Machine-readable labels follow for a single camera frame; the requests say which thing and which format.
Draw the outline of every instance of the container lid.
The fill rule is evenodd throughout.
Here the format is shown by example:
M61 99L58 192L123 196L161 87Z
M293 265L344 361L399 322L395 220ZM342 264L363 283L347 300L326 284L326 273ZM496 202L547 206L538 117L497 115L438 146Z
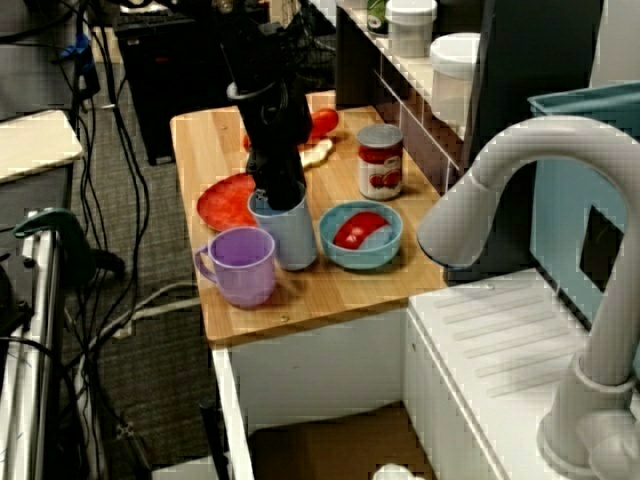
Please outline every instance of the container lid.
M402 130L386 123L376 123L360 129L356 138L360 145L369 148L388 148L400 143Z
M449 77L473 80L479 45L479 33L444 35L431 44L431 65Z
M389 0L385 16L391 23L417 26L433 22L437 9L435 0Z

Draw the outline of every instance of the wooden countertop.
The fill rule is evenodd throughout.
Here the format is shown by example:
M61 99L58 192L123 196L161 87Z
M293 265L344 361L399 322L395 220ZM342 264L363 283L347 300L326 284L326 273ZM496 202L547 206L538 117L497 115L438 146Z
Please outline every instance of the wooden countertop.
M333 106L332 92L308 97L312 111ZM198 276L207 339L212 348L238 345L351 320L407 305L409 296L443 288L441 269L420 250L419 221L439 195L404 153L404 191L387 202L404 221L398 255L376 271L346 271L322 252L317 224L339 203L361 199L357 185L356 133L382 120L373 107L344 110L330 135L335 146L321 166L307 170L307 198L318 242L318 259L302 272L276 266L277 286L266 303L250 310L228 304L216 287ZM189 113L171 122L178 177L192 250L216 234L198 216L199 196L211 184L244 171L242 119L235 107Z

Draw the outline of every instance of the faucet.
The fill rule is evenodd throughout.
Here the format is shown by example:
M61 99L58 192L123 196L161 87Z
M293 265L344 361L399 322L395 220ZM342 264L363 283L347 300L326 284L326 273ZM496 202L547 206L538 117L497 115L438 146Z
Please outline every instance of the faucet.
M583 117L547 116L513 125L486 144L425 215L418 243L445 267L473 264L509 179L545 158L582 162L605 176L621 193L628 221L587 345L572 359L540 423L538 449L572 480L640 480L640 427L629 410L640 343L640 144Z

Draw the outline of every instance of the white container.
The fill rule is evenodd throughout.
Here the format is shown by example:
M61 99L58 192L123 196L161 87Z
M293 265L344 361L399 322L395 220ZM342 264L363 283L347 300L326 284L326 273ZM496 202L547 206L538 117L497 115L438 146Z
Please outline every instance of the white container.
M466 126L473 72L478 58L478 33L454 33L431 44L433 92L431 110L443 122Z
M389 45L392 55L429 55L437 8L435 0L389 0L386 17L389 22Z

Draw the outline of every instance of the red pepper slice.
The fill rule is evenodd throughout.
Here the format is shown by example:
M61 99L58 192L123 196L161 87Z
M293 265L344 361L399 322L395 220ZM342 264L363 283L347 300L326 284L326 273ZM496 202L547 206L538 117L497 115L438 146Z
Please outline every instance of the red pepper slice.
M334 245L347 250L357 250L362 242L389 222L374 212L360 212L347 220L333 237Z

